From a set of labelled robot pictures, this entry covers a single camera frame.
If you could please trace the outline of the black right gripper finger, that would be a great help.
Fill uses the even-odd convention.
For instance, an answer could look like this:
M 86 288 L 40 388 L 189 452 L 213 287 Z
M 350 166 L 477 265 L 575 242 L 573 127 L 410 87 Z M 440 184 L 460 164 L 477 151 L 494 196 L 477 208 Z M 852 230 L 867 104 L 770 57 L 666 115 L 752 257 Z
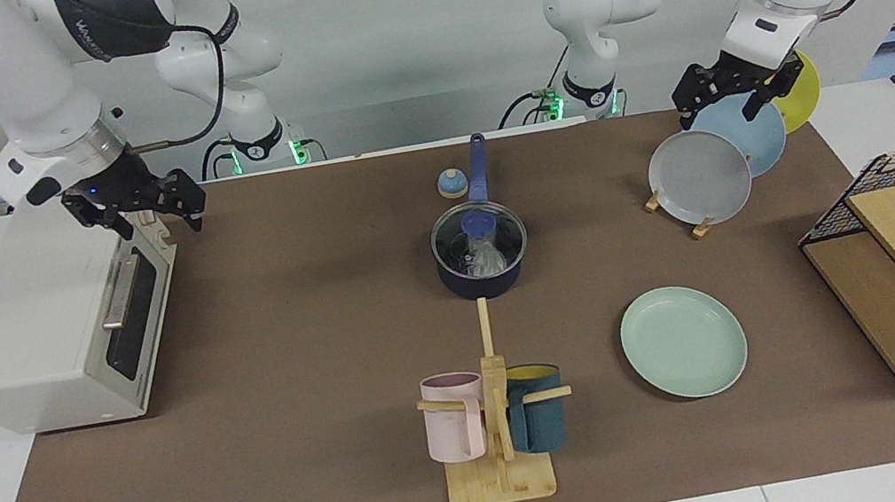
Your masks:
M 183 219 L 191 231 L 202 230 L 207 199 L 203 188 L 185 171 L 168 173 L 166 177 L 169 199 L 173 200 L 172 214 Z
M 67 201 L 64 208 L 82 227 L 115 231 L 122 240 L 134 238 L 133 225 L 116 209 L 101 208 L 86 199 Z

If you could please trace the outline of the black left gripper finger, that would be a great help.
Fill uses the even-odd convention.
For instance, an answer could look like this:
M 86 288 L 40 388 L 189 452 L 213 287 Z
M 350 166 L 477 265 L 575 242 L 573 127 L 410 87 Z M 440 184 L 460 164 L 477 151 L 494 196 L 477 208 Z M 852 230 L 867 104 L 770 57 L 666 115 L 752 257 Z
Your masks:
M 745 119 L 749 122 L 754 121 L 765 104 L 776 98 L 788 96 L 804 68 L 805 63 L 801 57 L 786 58 L 780 70 L 765 82 L 759 82 L 751 93 L 743 107 Z
M 713 94 L 709 68 L 702 67 L 700 64 L 691 65 L 686 67 L 682 74 L 675 89 L 672 90 L 671 102 L 679 112 L 680 125 L 685 131 L 690 130 L 694 125 L 696 116 L 701 109 L 712 102 L 709 102 L 708 99 L 711 99 Z

